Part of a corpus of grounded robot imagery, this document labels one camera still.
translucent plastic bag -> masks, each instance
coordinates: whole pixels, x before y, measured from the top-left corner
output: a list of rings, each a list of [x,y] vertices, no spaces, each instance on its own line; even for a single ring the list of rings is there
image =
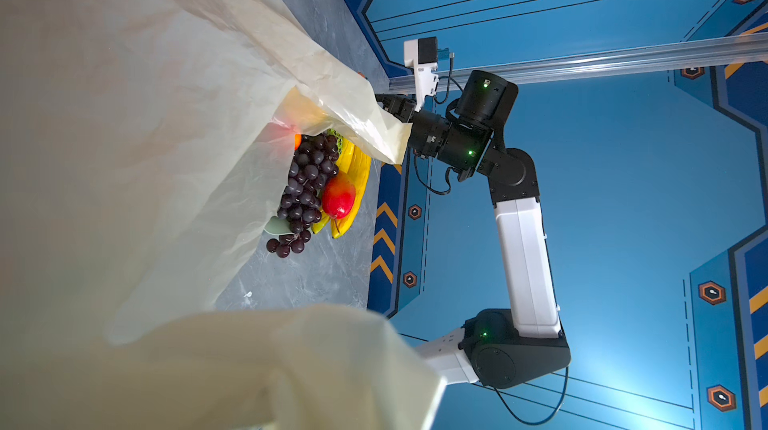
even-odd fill
[[[304,398],[276,384],[290,374],[286,363],[254,370],[238,360],[257,346],[326,355],[314,345],[327,342],[302,340],[295,329],[308,327],[291,322],[327,312],[290,313],[270,327],[294,329],[287,340],[265,332],[257,314],[177,320],[212,310],[254,251],[294,133],[334,127],[399,163],[408,126],[279,0],[0,0],[0,14],[0,428],[225,428],[223,416],[246,401],[268,406],[282,428],[360,428],[281,421],[278,407],[300,401],[286,395]],[[333,315],[396,341],[376,317]],[[162,358],[145,343],[150,331]],[[264,339],[238,337],[251,333]],[[209,348],[212,361],[182,351],[208,340],[221,344]],[[428,398],[403,413],[413,426],[395,425],[383,414],[402,410],[390,406],[399,390],[383,380],[360,412],[377,415],[370,428],[420,428],[440,382],[401,342],[383,348],[370,352],[376,365],[414,375]],[[370,363],[368,354],[346,358]],[[342,368],[349,384],[379,385]],[[175,405],[193,382],[199,393]],[[265,393],[255,395],[259,386]],[[212,401],[216,411],[203,404]]]

grapes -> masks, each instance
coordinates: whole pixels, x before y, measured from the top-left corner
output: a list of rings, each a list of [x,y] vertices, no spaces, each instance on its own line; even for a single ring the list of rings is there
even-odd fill
[[[304,229],[304,224],[301,221],[299,221],[299,219],[294,219],[293,222],[289,224],[289,228],[291,232],[299,233]]]
[[[301,253],[304,251],[304,243],[301,240],[297,240],[290,244],[290,249],[294,253]]]
[[[331,173],[333,171],[333,162],[329,159],[325,160],[320,164],[320,171],[323,173]]]
[[[301,205],[294,205],[290,210],[288,210],[288,218],[292,220],[298,220],[301,218],[303,213],[304,212],[301,209]]]
[[[302,193],[299,195],[299,203],[302,205],[309,205],[312,201],[312,195],[308,194],[307,192]]]
[[[288,209],[293,205],[293,197],[290,195],[283,195],[283,198],[280,199],[280,207],[283,209]]]
[[[295,192],[296,188],[298,188],[298,187],[299,187],[299,182],[297,182],[296,179],[288,178],[288,185],[286,186],[286,188],[288,188],[290,190],[290,193]]]
[[[312,223],[312,222],[315,222],[315,215],[319,215],[319,214],[320,212],[316,212],[314,208],[308,208],[304,210],[304,213],[302,214],[301,219],[307,223]]]
[[[320,175],[320,170],[314,165],[307,165],[302,170],[302,173],[304,173],[306,179],[315,179],[317,178],[317,175]]]
[[[266,250],[286,258],[301,253],[312,238],[309,228],[322,219],[322,202],[318,195],[333,176],[339,173],[339,138],[320,134],[301,136],[301,144],[293,153],[286,186],[276,215],[288,222],[290,234],[266,242]]]
[[[298,166],[307,166],[310,164],[310,156],[306,155],[305,153],[301,153],[299,156],[296,156],[295,161],[296,165]]]
[[[309,141],[305,141],[301,145],[299,145],[299,152],[300,153],[310,153],[312,152],[312,143]]]
[[[322,163],[322,160],[326,158],[326,154],[322,152],[322,150],[316,149],[312,152],[312,157],[310,158],[310,161],[314,163],[315,165],[320,165]]]

banana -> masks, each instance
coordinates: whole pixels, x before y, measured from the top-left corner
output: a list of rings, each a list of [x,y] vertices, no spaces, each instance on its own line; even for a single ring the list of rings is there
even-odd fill
[[[352,162],[350,164],[350,171],[347,175],[352,179],[352,183],[355,185],[355,204],[352,206],[352,211],[342,219],[334,219],[331,224],[331,233],[333,238],[339,238],[341,235],[347,232],[355,222],[355,217],[360,211],[360,203],[362,202],[362,196],[366,192],[366,186],[368,185],[368,175],[371,172],[371,157],[362,152],[358,147],[355,147],[352,155]]]
[[[339,167],[339,171],[344,173],[350,171],[350,164],[352,163],[352,155],[355,152],[355,148],[355,144],[350,140],[346,138],[342,140],[341,153],[339,154],[339,159],[336,160],[336,166]],[[331,217],[326,215],[322,209],[320,210],[320,213],[322,214],[322,218],[318,223],[312,225],[312,233],[318,233],[328,225],[329,221],[331,221]]]

purple grape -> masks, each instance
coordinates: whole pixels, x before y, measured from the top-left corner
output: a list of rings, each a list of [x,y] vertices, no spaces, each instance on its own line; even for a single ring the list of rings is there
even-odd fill
[[[308,208],[304,210],[301,219],[304,220],[305,223],[312,223],[315,220],[315,215],[318,215],[319,213],[320,212],[316,212],[314,208]]]
[[[288,209],[293,205],[293,196],[291,195],[283,195],[283,198],[280,199],[280,207],[284,209]]]
[[[301,240],[297,240],[290,244],[290,249],[294,253],[301,253],[304,251],[304,243]]]
[[[288,225],[288,227],[290,228],[291,232],[298,233],[304,229],[304,224],[301,220],[296,219],[296,220],[293,220],[293,222],[291,222],[290,225]]]
[[[331,173],[333,171],[333,162],[329,159],[320,164],[320,171],[323,173]]]
[[[299,145],[299,152],[300,153],[311,153],[312,152],[312,143],[309,141],[305,141],[301,145]]]
[[[305,153],[300,154],[299,156],[296,156],[296,165],[298,166],[306,166],[310,164],[310,156],[306,155]]]
[[[274,253],[277,251],[278,246],[280,246],[280,242],[278,242],[275,239],[271,239],[269,242],[266,243],[266,251],[269,253]]]
[[[320,175],[320,170],[314,165],[307,165],[302,170],[302,173],[306,176],[306,179],[315,179],[317,175]]]
[[[301,205],[294,205],[291,207],[290,210],[288,210],[288,218],[292,220],[301,219],[301,216],[303,214],[304,214],[304,211],[301,209]]]
[[[297,182],[296,179],[288,178],[288,185],[286,186],[286,188],[288,188],[291,192],[295,192],[298,186],[299,186],[299,182]]]
[[[310,156],[310,161],[315,165],[320,165],[322,163],[322,160],[326,158],[325,153],[322,152],[322,150],[316,149],[312,152],[312,155]]]
[[[312,201],[312,195],[308,194],[307,192],[302,193],[299,195],[299,203],[302,205],[309,205]]]

